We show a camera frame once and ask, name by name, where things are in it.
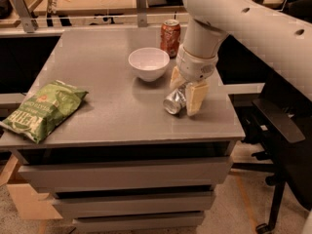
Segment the drawer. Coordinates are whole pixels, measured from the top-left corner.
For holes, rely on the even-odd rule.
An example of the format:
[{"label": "drawer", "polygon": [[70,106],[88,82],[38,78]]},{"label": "drawer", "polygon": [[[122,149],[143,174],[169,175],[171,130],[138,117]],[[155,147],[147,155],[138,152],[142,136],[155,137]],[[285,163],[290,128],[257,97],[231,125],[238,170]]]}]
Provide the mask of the drawer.
[{"label": "drawer", "polygon": [[79,218],[73,225],[81,232],[122,231],[172,227],[191,227],[202,224],[204,213],[149,214]]},{"label": "drawer", "polygon": [[22,166],[39,192],[115,190],[223,183],[230,157]]},{"label": "drawer", "polygon": [[57,199],[53,206],[64,218],[146,215],[208,210],[215,199],[212,191]]}]

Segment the metal can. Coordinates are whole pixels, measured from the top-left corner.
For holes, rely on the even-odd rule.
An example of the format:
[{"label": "metal can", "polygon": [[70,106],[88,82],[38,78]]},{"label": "metal can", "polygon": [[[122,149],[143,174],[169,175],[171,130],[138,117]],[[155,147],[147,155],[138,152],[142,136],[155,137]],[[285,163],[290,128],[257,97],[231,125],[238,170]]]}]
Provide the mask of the metal can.
[{"label": "metal can", "polygon": [[167,52],[170,58],[175,58],[178,51],[181,27],[178,20],[167,19],[161,28],[160,48]]},{"label": "metal can", "polygon": [[166,96],[163,105],[170,114],[178,114],[178,112],[186,106],[185,89],[187,83],[179,86],[171,94]]}]

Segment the green chip bag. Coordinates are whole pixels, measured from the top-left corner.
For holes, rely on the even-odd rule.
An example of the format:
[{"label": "green chip bag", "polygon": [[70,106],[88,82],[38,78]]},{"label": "green chip bag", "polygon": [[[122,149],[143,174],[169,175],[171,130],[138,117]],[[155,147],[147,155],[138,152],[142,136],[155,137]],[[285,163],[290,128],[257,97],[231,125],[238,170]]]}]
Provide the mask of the green chip bag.
[{"label": "green chip bag", "polygon": [[0,126],[39,143],[78,109],[87,93],[61,81],[54,81],[23,102],[0,122]]}]

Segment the bowl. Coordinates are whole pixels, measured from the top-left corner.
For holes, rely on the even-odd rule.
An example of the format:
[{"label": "bowl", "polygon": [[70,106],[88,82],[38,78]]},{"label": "bowl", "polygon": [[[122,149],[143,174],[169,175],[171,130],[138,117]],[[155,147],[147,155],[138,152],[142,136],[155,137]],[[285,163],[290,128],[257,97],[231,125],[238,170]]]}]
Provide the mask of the bowl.
[{"label": "bowl", "polygon": [[138,78],[145,82],[153,82],[167,70],[169,55],[157,48],[142,48],[129,55],[129,64]]}]

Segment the office chair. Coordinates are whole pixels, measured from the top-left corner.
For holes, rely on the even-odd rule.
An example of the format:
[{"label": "office chair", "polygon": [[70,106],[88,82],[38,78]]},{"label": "office chair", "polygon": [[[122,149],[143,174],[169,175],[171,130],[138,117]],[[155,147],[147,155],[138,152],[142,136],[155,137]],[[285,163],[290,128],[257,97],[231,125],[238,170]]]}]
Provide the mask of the office chair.
[{"label": "office chair", "polygon": [[273,164],[234,163],[232,169],[273,173],[266,178],[275,186],[269,222],[256,228],[258,234],[271,233],[286,183],[300,205],[312,209],[312,102],[272,71],[249,112],[239,117],[247,142],[259,142],[264,149],[253,156]]}]

